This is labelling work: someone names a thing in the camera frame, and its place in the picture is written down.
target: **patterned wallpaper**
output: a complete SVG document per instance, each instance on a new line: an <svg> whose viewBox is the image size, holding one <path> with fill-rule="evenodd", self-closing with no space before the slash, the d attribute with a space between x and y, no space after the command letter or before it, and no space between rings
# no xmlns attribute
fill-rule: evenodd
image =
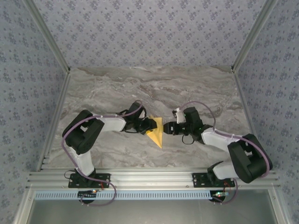
<svg viewBox="0 0 299 224"><path fill-rule="evenodd" d="M70 67L232 65L264 0L34 0Z"/></svg>
<svg viewBox="0 0 299 224"><path fill-rule="evenodd" d="M64 78L22 0L0 4L0 223L36 169Z"/></svg>
<svg viewBox="0 0 299 224"><path fill-rule="evenodd" d="M238 74L258 133L299 224L299 2L281 0Z"/></svg>

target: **marble surface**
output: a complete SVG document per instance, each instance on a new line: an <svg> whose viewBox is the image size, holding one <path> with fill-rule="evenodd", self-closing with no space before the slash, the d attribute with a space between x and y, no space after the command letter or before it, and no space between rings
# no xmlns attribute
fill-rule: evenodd
<svg viewBox="0 0 299 224"><path fill-rule="evenodd" d="M206 103L216 115L216 127L246 134L249 127L232 74L212 67L80 68L71 70L63 112L50 152L49 167L73 167L60 146L62 131L83 109L112 114L136 100L148 114L173 121L171 111L190 100ZM208 110L196 106L206 124ZM160 149L149 137L123 132L101 133L92 148L95 167L208 167L229 158L227 152L195 142L184 145L181 136L163 134Z"/></svg>

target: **yellow triangle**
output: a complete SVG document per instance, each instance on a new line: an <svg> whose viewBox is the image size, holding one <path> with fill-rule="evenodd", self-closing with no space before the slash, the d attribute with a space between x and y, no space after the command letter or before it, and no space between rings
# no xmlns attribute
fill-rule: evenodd
<svg viewBox="0 0 299 224"><path fill-rule="evenodd" d="M147 136L150 137L160 148L162 148L162 133L163 133L163 125L162 125L162 118L154 118L150 116L149 118L153 119L156 124L157 128L147 131Z"/></svg>

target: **robotic arm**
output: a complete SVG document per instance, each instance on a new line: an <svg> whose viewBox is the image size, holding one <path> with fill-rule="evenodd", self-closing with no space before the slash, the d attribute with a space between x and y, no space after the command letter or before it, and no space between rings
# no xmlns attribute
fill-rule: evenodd
<svg viewBox="0 0 299 224"><path fill-rule="evenodd" d="M266 172L266 161L261 153L252 145L238 139L238 137L257 145L266 155L270 169L272 169L272 162L254 135L247 134L233 137L234 135L226 132L215 131L211 125L203 124L195 107L186 108L183 112L178 108L172 113L177 121L164 124L166 134L191 135L194 141L229 152L231 161L218 162L208 169L211 182L237 177L245 183L250 183Z"/></svg>
<svg viewBox="0 0 299 224"><path fill-rule="evenodd" d="M134 133L145 134L147 130L157 128L157 124L153 119L146 116L146 110L142 106L136 113L126 116L117 117L117 115L129 114L140 107L140 104L134 102L128 110L124 110L115 117L109 118L94 118L78 127L76 127L65 139L68 151L72 158L78 165L78 168L86 176L90 176L95 173L95 169L92 163L90 150L94 145L97 137L102 132L117 131L117 132L129 132L133 129ZM63 131L64 135L78 122L94 116L88 110L83 110L80 114L67 126Z"/></svg>

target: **purple cable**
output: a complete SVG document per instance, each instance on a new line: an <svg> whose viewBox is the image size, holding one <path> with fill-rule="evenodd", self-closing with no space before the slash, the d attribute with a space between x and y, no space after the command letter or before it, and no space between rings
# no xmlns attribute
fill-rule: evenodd
<svg viewBox="0 0 299 224"><path fill-rule="evenodd" d="M257 146L256 144L254 144L252 141L248 140L248 139L245 139L243 137L239 137L239 136L235 136L235 135L230 135L230 134L224 134L224 133L221 133L221 132L218 132L216 129L215 129L215 126L216 126L216 117L213 113L213 111L210 109L210 107L208 107L206 104L200 102L200 101L197 101L197 100L193 100L193 101L189 101L187 103L185 103L184 105L180 106L180 110L182 110L185 106L187 106L188 104L192 104L192 103L198 103L198 104L201 104L203 105L205 108L207 108L209 110L209 112L211 113L213 119L214 119L214 123L213 123L213 130L215 131L216 134L219 134L219 135L222 135L224 137L227 137L227 138L233 138L233 139L238 139L238 140L242 140L242 141L245 141L247 142L248 144L252 145L255 149L257 149L257 151L262 155L263 159L265 160L266 162L266 172L261 176L261 177L266 177L269 172L270 172L270 165L269 165L269 160L267 158L267 156L265 155L265 153L261 150L261 148L259 146ZM236 183L236 189L235 189L235 194L234 196L232 197L231 200L229 200L228 202L222 202L221 200L219 200L218 198L216 197L213 197L214 199L217 199L218 201L221 201L221 203L223 204L227 204L229 202L232 202L236 195L237 195L237 191L238 191L238 185L237 185L237 181L234 179L235 183Z"/></svg>
<svg viewBox="0 0 299 224"><path fill-rule="evenodd" d="M131 113L124 114L124 115L104 115L104 116L103 116L103 115L94 115L94 116L88 117L88 118L86 118L86 119L83 119L83 120L79 121L77 124L75 124L73 127L71 127L71 128L67 131L67 133L65 133L64 137L62 138L62 141L61 141L61 147L62 147L62 149L65 151L65 153L69 156L69 158L71 159L72 163L75 165L75 167L76 167L78 173L79 173L81 176L83 176L83 177L85 177L86 179L91 180L91 181L97 181L97 182L102 182L102 183L110 184L110 185L112 186L112 188L114 189L114 196L113 196L113 198L112 198L109 202L107 202L107 203L105 203L105 204L88 204L88 206L94 206L94 207L97 206L97 207L99 207L99 206L105 206L105 205L109 205L109 204L111 204L111 203L115 200L115 198L116 198L116 187L115 187L111 182L109 182L109 181L104 181L104 180L100 180L100 179L95 179L95 178L92 178L92 177L89 177L89 176L86 176L85 174L83 174L82 171L79 169L78 164L76 163L76 161L72 158L71 154L70 154L70 153L67 151L67 149L65 148L65 146L64 146L65 139L67 138L67 136L68 136L68 135L69 135L69 134L76 128L76 127L78 127L79 125L81 125L82 123L84 123L84 122L86 122L86 121L88 121L88 120L91 120L91 119L94 119L94 118L115 118L115 117L120 117L120 118L122 118L122 117L130 116L130 115L136 113L137 111L139 111L139 110L141 109L141 107L142 107L142 102L141 102L140 100L136 100L135 102L139 102L139 103L140 103L140 106L139 106L136 110L134 110L133 112L131 112Z"/></svg>

